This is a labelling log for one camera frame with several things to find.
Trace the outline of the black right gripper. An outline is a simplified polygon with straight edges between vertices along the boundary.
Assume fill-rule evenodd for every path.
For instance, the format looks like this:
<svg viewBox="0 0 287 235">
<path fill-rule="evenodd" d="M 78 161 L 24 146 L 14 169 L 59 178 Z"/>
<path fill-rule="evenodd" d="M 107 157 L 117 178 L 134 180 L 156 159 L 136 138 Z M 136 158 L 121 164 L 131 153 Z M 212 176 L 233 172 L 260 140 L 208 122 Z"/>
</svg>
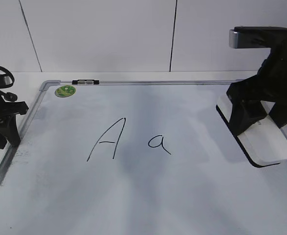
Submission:
<svg viewBox="0 0 287 235">
<path fill-rule="evenodd" d="M 257 78 L 231 83 L 226 92 L 232 104 L 229 128 L 235 136 L 267 116 L 261 101 L 274 103 L 269 116 L 278 128 L 287 125 L 287 31 L 265 27 L 257 34 L 271 48 L 268 58 Z"/>
</svg>

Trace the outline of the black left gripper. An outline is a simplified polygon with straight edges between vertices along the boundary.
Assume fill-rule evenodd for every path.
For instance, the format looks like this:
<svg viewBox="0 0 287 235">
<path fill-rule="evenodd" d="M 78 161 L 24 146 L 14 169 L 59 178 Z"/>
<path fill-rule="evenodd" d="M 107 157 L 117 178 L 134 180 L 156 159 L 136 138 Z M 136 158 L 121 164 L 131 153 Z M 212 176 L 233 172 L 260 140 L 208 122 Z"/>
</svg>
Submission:
<svg viewBox="0 0 287 235">
<path fill-rule="evenodd" d="M 4 127 L 0 127 L 0 149 L 5 148 L 7 141 L 12 146 L 21 143 L 15 115 L 25 115 L 29 107 L 24 101 L 17 102 L 17 99 L 16 94 L 0 89 L 0 123 L 6 119 Z"/>
</svg>

